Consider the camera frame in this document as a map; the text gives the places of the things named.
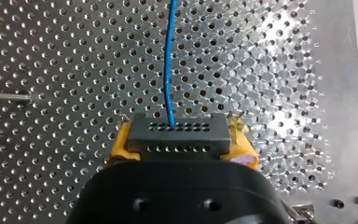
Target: metal surface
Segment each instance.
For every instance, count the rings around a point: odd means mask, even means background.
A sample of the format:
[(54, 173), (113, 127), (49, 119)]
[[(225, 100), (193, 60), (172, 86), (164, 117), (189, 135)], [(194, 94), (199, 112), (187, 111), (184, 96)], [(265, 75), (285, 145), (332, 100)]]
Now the metal surface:
[[(35, 95), (26, 107), (0, 101), (0, 222), (62, 223), (121, 116), (164, 116), (167, 12), (161, 0), (0, 1), (0, 91)], [(351, 0), (179, 1), (176, 17), (176, 116), (245, 111), (282, 197), (356, 223)]]
[(0, 100), (11, 100), (11, 101), (30, 101), (30, 95), (24, 94), (9, 94), (9, 93), (0, 93)]
[(166, 119), (136, 114), (128, 136), (128, 149), (140, 152), (142, 160), (196, 159), (218, 160), (230, 147), (227, 118), (179, 118), (175, 127)]

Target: blue wire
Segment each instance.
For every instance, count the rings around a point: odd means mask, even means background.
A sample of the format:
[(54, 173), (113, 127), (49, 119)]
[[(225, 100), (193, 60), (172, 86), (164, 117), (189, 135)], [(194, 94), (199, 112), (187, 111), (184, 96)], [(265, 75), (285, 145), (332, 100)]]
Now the blue wire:
[(176, 0), (171, 0), (170, 14), (168, 16), (167, 36), (165, 38), (165, 52), (164, 52), (164, 99), (165, 99), (165, 107), (167, 109), (168, 124), (170, 125), (170, 127), (175, 126), (175, 117), (173, 116), (171, 91), (170, 91), (171, 51), (172, 51), (173, 26), (175, 24), (175, 9), (176, 9)]

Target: perforated aluminum panel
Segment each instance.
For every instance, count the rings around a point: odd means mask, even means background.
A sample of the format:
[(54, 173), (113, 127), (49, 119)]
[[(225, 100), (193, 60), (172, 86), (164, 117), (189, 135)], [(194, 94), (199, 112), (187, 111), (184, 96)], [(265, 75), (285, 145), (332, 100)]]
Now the perforated aluminum panel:
[[(168, 7), (0, 1), (0, 91), (34, 97), (0, 101), (0, 223), (64, 222), (121, 116), (165, 116)], [(336, 174), (312, 14), (307, 0), (179, 1), (173, 40), (176, 116), (245, 111), (260, 171), (295, 202), (324, 195)]]

